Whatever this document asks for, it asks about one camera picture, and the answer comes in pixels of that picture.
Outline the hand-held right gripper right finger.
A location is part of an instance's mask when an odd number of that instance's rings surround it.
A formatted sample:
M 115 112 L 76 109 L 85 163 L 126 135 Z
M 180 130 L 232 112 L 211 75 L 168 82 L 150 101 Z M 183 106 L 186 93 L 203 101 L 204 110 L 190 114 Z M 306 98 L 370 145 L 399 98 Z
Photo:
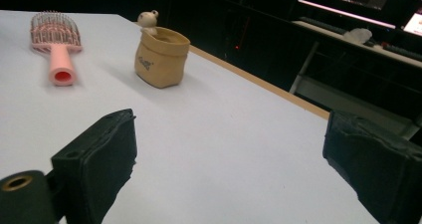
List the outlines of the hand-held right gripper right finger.
M 422 219 L 422 147 L 353 113 L 332 111 L 322 156 L 380 224 Z

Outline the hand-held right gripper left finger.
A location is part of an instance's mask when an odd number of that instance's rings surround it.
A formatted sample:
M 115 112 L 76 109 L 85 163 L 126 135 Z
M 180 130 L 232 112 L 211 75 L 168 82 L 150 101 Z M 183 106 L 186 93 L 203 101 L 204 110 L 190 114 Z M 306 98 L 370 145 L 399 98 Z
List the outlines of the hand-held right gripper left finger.
M 137 156 L 135 115 L 109 113 L 52 158 L 51 188 L 59 217 L 68 224 L 102 224 Z

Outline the dark keyboard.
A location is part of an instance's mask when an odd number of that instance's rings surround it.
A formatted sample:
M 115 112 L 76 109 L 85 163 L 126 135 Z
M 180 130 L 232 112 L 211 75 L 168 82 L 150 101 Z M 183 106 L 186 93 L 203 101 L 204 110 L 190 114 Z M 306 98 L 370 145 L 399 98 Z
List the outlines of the dark keyboard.
M 318 20 L 315 20 L 315 19 L 312 19 L 312 18 L 300 17 L 299 20 L 302 21 L 302 22 L 311 24 L 313 26 L 317 26 L 319 28 L 334 32 L 334 33 L 339 34 L 339 35 L 343 35 L 347 32 L 345 29 L 335 27 L 335 26 L 332 26 L 330 24 L 327 24 L 327 23 L 324 23 L 324 22 L 321 22 L 321 21 L 318 21 Z
M 385 45 L 382 47 L 386 54 L 397 59 L 406 59 L 416 62 L 422 62 L 422 54 L 406 50 L 393 45 Z

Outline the white table sheet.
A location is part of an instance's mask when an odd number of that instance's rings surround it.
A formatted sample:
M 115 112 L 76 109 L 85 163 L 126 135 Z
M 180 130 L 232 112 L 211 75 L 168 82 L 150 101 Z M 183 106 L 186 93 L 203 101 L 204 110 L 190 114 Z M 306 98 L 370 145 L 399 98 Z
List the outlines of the white table sheet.
M 0 178 L 36 169 L 105 114 L 132 109 L 138 156 L 104 224 L 376 224 L 321 150 L 326 121 L 215 60 L 190 54 L 180 85 L 134 71 L 140 30 L 78 14 L 70 87 L 47 77 L 28 12 L 0 10 Z

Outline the white crumpled object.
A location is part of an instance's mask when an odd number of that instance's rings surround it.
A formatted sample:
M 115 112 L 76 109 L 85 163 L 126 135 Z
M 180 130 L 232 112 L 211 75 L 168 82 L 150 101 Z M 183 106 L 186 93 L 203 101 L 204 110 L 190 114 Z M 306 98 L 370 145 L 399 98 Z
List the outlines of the white crumpled object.
M 364 44 L 372 37 L 372 32 L 368 29 L 356 28 L 343 34 L 343 38 L 354 44 Z

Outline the bright small screen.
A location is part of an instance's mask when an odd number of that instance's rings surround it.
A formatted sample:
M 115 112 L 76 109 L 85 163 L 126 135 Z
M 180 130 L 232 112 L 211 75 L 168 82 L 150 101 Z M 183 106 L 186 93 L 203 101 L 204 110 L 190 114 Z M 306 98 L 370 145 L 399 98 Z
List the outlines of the bright small screen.
M 404 26 L 403 30 L 422 37 L 422 14 L 415 13 Z

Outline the monitor light bar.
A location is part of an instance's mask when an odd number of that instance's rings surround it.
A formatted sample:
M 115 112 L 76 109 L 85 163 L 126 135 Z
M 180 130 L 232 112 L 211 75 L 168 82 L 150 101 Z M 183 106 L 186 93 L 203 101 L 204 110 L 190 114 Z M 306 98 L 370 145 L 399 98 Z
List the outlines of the monitor light bar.
M 321 10 L 329 11 L 329 12 L 335 13 L 337 15 L 341 15 L 341 16 L 353 18 L 353 19 L 356 19 L 356 20 L 364 21 L 364 22 L 367 22 L 367 23 L 370 23 L 370 24 L 373 24 L 373 25 L 381 26 L 381 27 L 388 28 L 388 29 L 396 29 L 395 25 L 390 24 L 390 23 L 386 23 L 386 22 L 383 22 L 383 21 L 380 21 L 380 20 L 371 19 L 371 18 L 368 18 L 368 17 L 364 17 L 364 16 L 360 16 L 360 15 L 357 15 L 357 14 L 349 13 L 349 12 L 346 12 L 346 11 L 338 10 L 338 9 L 335 9 L 335 8 L 327 7 L 327 6 L 320 5 L 318 3 L 310 2 L 310 1 L 307 1 L 307 0 L 298 0 L 298 2 L 302 3 L 302 4 L 306 4 L 306 5 L 314 7 L 314 8 L 319 8 Z

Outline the white metal frame desk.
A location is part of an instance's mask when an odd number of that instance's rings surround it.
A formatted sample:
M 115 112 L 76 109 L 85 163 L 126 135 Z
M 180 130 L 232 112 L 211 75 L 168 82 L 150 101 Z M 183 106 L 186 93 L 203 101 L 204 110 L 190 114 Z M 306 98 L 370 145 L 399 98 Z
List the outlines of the white metal frame desk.
M 329 110 L 353 112 L 407 139 L 422 129 L 422 62 L 390 57 L 379 45 L 297 21 L 312 42 L 290 92 Z

